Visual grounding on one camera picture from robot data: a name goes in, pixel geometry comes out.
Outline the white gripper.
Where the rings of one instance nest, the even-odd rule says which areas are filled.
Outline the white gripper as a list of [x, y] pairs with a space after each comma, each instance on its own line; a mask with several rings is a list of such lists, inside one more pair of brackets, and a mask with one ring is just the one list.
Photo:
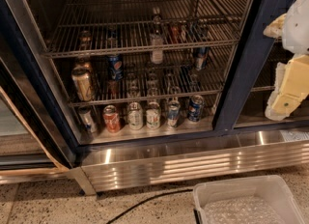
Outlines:
[[[270, 38], [280, 38], [286, 14], [274, 19], [263, 34]], [[309, 95], [309, 56], [295, 54], [287, 64], [276, 67], [275, 89], [267, 101], [265, 116], [273, 121], [289, 117]]]

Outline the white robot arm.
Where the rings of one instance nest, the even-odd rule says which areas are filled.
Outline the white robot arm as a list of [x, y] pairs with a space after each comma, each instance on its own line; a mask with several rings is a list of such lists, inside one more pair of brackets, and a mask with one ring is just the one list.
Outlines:
[[309, 96], [309, 0], [295, 0], [267, 26], [264, 35], [280, 38], [283, 48], [294, 54], [287, 64], [277, 64], [275, 89], [265, 111], [268, 119], [282, 121]]

